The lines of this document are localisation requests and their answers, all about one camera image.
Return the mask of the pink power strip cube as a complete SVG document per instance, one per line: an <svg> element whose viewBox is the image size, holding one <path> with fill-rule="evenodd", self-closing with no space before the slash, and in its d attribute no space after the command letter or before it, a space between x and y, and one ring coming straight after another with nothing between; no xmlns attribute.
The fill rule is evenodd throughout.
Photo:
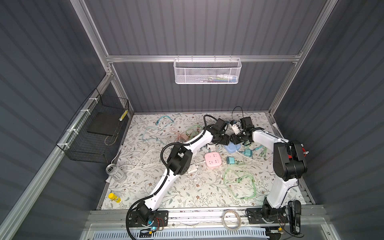
<svg viewBox="0 0 384 240"><path fill-rule="evenodd" d="M208 169L215 169L222 165L222 158L218 152L210 152L205 154L205 163Z"/></svg>

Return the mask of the teal charger plug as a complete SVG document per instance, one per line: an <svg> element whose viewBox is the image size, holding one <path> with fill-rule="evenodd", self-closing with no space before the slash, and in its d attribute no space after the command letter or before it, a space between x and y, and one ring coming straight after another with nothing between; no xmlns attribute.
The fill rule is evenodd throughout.
<svg viewBox="0 0 384 240"><path fill-rule="evenodd" d="M227 158L226 158L226 162L227 162L228 165L234 165L234 164L236 164L236 160L235 160L234 157L227 157Z"/></svg>

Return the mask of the pink charger plug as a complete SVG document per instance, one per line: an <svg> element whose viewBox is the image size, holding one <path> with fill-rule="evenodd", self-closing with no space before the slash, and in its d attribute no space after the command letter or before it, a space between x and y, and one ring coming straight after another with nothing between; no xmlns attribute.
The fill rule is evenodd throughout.
<svg viewBox="0 0 384 240"><path fill-rule="evenodd" d="M182 141L184 143L187 142L189 139L190 139L190 137L188 135L186 135L186 134L182 134L180 136L180 141Z"/></svg>

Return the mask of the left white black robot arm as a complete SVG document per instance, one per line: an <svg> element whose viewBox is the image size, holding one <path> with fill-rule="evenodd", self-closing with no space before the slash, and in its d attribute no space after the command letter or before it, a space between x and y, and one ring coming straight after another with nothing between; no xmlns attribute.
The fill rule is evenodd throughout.
<svg viewBox="0 0 384 240"><path fill-rule="evenodd" d="M159 209L167 191L189 170L193 155L208 144L227 146L230 143L230 136L226 134L226 121L211 115L204 115L203 120L203 130L197 136L185 143L175 142L163 147L160 159L166 167L164 174L148 197L139 199L130 206L126 223L129 222L130 214L136 213L144 224L151 225L155 211Z"/></svg>

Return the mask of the yellow bottle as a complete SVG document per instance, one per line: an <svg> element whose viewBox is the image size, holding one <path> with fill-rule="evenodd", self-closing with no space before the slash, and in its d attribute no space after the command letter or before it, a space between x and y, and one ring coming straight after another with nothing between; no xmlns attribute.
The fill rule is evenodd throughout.
<svg viewBox="0 0 384 240"><path fill-rule="evenodd" d="M116 203L120 203L121 202L121 198L119 196L117 196L116 194L114 193L109 193L108 194L108 198Z"/></svg>

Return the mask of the white charger plug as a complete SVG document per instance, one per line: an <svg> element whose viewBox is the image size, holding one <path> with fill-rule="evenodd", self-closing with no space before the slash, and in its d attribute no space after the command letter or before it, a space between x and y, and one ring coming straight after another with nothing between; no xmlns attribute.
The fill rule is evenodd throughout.
<svg viewBox="0 0 384 240"><path fill-rule="evenodd" d="M210 152L215 152L215 151L216 151L216 145L207 145L207 149L208 149Z"/></svg>

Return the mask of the blue power strip cube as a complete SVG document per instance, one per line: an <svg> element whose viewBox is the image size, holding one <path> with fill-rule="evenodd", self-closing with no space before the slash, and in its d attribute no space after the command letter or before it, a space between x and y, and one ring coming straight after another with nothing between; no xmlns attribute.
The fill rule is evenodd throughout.
<svg viewBox="0 0 384 240"><path fill-rule="evenodd" d="M242 147L242 144L233 144L232 142L230 142L227 146L224 146L224 149L229 153L229 154L232 154L232 153L235 153L236 151L240 150Z"/></svg>

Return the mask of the silver drink can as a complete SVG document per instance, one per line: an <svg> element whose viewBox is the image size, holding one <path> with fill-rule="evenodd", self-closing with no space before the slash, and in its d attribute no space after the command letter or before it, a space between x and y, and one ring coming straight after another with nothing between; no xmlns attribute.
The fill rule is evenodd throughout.
<svg viewBox="0 0 384 240"><path fill-rule="evenodd" d="M127 175L116 164L109 164L106 167L106 173L119 183L127 179Z"/></svg>

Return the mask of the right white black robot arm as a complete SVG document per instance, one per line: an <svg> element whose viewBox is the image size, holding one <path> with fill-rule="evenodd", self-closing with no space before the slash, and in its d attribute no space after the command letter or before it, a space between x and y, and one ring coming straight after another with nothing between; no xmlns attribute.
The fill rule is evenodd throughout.
<svg viewBox="0 0 384 240"><path fill-rule="evenodd" d="M238 126L237 121L230 121L234 131L231 135L233 144L257 142L273 151L273 169L276 177L261 210L263 221L273 223L285 210L285 199L289 190L297 187L298 180L308 171L306 153L299 141L280 138L263 128L256 128L250 117L240 119L240 124Z"/></svg>

